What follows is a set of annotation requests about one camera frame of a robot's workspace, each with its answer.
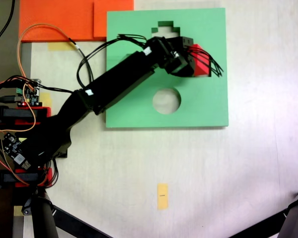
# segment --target white label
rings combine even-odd
[[[152,51],[151,51],[150,47],[147,47],[147,48],[144,49],[144,53],[145,53],[146,56],[149,55],[151,52]]]
[[[89,96],[94,95],[93,91],[91,89],[85,90],[85,93],[87,93],[87,95],[89,95]]]
[[[25,160],[24,156],[21,154],[18,154],[15,158],[14,161],[16,161],[19,165],[22,164],[22,162]]]

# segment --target green board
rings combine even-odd
[[[179,78],[164,69],[141,83],[106,112],[107,127],[190,127],[228,126],[225,9],[184,9],[155,11],[117,11],[107,14],[107,40],[117,34],[138,34],[151,38],[158,22],[173,21],[180,36],[193,38],[218,62],[223,76]],[[107,70],[127,54],[142,49],[130,42],[117,42],[107,48]],[[152,104],[155,93],[176,89],[181,96],[177,111],[164,115]]]

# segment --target white table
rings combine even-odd
[[[298,192],[298,0],[135,1],[136,10],[198,7],[226,8],[229,127],[106,129],[90,114],[58,160],[53,203],[115,238],[226,238]],[[99,44],[79,45],[88,53]],[[92,61],[95,76],[104,59]],[[32,44],[31,77],[77,89],[80,60]],[[51,95],[57,112],[67,95]],[[160,182],[166,210],[157,210]],[[27,217],[25,238],[31,226]]]

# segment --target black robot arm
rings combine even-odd
[[[74,91],[57,115],[35,126],[33,136],[18,146],[26,161],[23,167],[36,169],[66,151],[71,145],[70,130],[75,124],[91,111],[98,115],[117,103],[154,74],[155,68],[164,68],[173,75],[192,76],[195,66],[191,56],[181,53],[182,44],[174,44],[183,41],[183,37],[178,41],[153,37],[143,51],[133,53],[85,89]]]

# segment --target yellow sticky note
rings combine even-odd
[[[15,217],[22,217],[23,213],[22,213],[22,206],[14,206],[14,216]]]
[[[49,42],[48,51],[75,51],[76,48],[72,42]]]
[[[158,183],[157,195],[158,195],[158,210],[167,209],[168,208],[168,184]]]
[[[40,103],[43,104],[44,107],[52,107],[52,99],[50,93],[41,93],[40,92]]]

